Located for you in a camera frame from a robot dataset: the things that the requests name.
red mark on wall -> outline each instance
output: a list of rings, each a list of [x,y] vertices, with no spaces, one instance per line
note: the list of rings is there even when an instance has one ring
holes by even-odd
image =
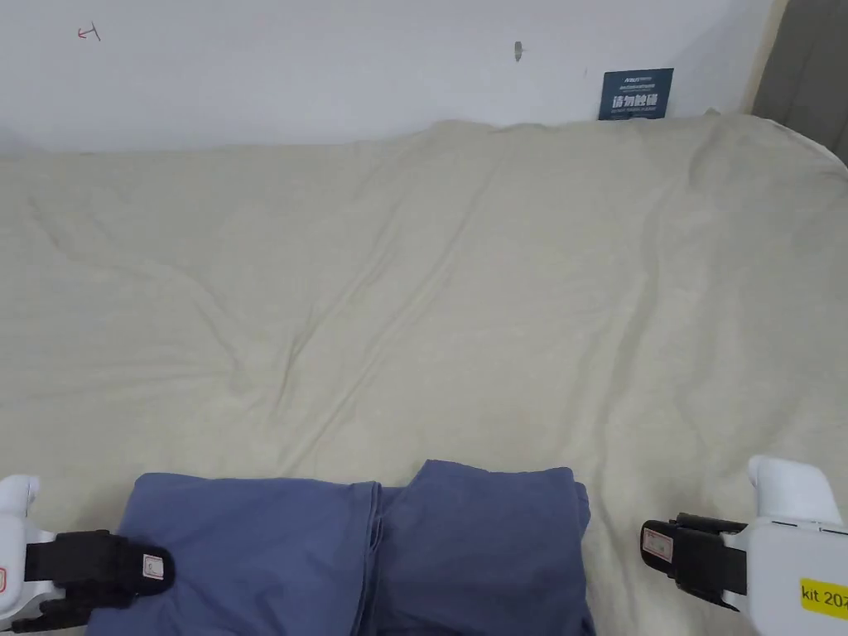
[[[76,30],[76,35],[77,35],[77,37],[81,37],[83,40],[87,40],[87,39],[88,39],[86,36],[87,36],[89,33],[93,33],[95,36],[97,36],[97,37],[98,37],[98,42],[102,42],[102,41],[103,41],[103,40],[101,40],[101,39],[100,39],[100,34],[98,33],[98,29],[97,29],[97,27],[94,25],[94,23],[93,23],[93,22],[92,22],[92,28],[91,28],[91,29],[89,29],[88,31],[83,31],[82,29],[77,29],[77,30]]]

bed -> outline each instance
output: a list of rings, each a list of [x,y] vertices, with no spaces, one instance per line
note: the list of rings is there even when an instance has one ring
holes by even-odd
[[[848,173],[770,121],[34,154],[0,192],[0,459],[46,529],[146,471],[570,466],[599,633],[746,634],[641,523],[748,520],[756,453],[848,509]]]

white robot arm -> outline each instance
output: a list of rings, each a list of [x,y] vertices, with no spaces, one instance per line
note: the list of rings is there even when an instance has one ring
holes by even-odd
[[[762,636],[848,633],[848,528],[815,466],[749,462],[748,525],[681,514],[642,527],[643,561],[683,591],[739,611]]]
[[[53,534],[29,519],[37,477],[0,481],[0,632],[79,627],[98,607],[127,607],[174,582],[166,550],[106,530]]]

blue cloth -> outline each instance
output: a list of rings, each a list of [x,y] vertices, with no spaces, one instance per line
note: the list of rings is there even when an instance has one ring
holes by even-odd
[[[594,633],[580,540],[586,489],[567,468],[487,472],[428,461],[383,491],[381,633]]]
[[[168,592],[89,636],[590,636],[582,484],[566,468],[428,461],[405,488],[140,477],[119,534],[167,548]]]

white wall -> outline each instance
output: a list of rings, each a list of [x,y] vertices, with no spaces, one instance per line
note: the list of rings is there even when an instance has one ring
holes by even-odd
[[[675,67],[670,115],[738,109],[772,0],[5,0],[0,150],[326,142],[440,119],[597,116]],[[79,28],[90,21],[102,41]],[[521,40],[527,52],[513,57]]]

